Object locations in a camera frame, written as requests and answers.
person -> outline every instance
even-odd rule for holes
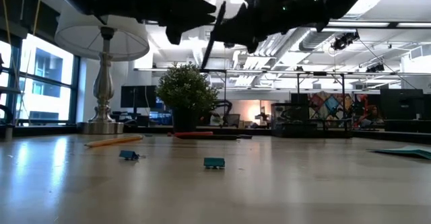
[[[378,112],[377,106],[371,105],[367,107],[366,113],[366,115],[361,116],[358,120],[361,127],[384,123]]]

black plant pot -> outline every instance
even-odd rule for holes
[[[172,109],[174,133],[189,133],[196,131],[198,111],[191,109]]]

white lampshade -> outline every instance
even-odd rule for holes
[[[133,61],[145,56],[150,50],[145,24],[135,19],[110,15],[106,27],[116,29],[110,41],[111,61]],[[99,59],[103,51],[100,27],[105,26],[92,15],[83,15],[64,5],[55,42],[75,55],[89,59]]]

silver lamp base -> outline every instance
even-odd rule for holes
[[[78,122],[78,132],[89,135],[122,134],[122,122]]]

ceiling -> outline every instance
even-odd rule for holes
[[[63,0],[42,1],[57,11],[61,11],[64,4]],[[226,17],[235,16],[242,3],[242,0],[207,1],[215,3],[218,8],[223,1],[227,1]],[[367,22],[431,22],[429,6],[431,0],[363,0],[360,2],[354,7],[355,13],[347,19]],[[169,43],[164,33],[165,28],[147,25],[147,31],[155,49],[154,64],[166,67],[169,62],[174,61],[193,61],[199,64],[212,26],[203,26],[185,32],[179,46]],[[210,65],[219,69],[227,67],[227,69],[291,71],[301,65],[307,71],[333,71],[334,69],[365,71],[367,63],[373,63],[373,59],[378,56],[390,68],[399,70],[401,55],[420,45],[431,43],[431,30],[359,29],[361,42],[357,41],[346,50],[335,54],[329,45],[343,32],[343,30],[331,30],[317,34],[309,28],[298,28],[283,36],[281,34],[270,36],[260,44],[254,55],[245,53],[245,48],[241,45],[227,49],[222,43],[216,42],[211,53]],[[300,50],[298,45],[305,40],[315,48],[307,51]],[[359,68],[358,65],[365,65],[365,67]]]

